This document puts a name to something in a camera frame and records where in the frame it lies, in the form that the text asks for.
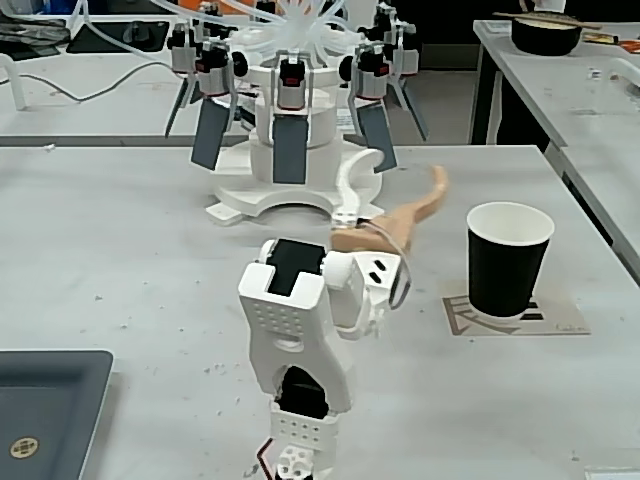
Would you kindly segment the tan gripper with servo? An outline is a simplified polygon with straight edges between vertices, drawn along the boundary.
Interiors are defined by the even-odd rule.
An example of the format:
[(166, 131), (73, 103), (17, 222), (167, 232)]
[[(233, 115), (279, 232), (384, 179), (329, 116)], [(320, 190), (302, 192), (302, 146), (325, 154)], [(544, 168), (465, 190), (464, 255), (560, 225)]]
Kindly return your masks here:
[[(380, 193), (382, 177), (374, 169), (383, 159), (380, 150), (366, 148), (341, 163), (336, 177), (340, 200), (332, 212), (332, 227), (336, 228), (331, 232), (334, 251), (408, 254), (416, 225), (434, 215), (443, 204), (449, 178), (444, 167), (434, 165), (431, 167), (433, 188), (426, 196), (379, 215), (383, 210), (372, 201)], [(364, 193), (358, 193), (353, 186), (361, 176), (373, 181)]]

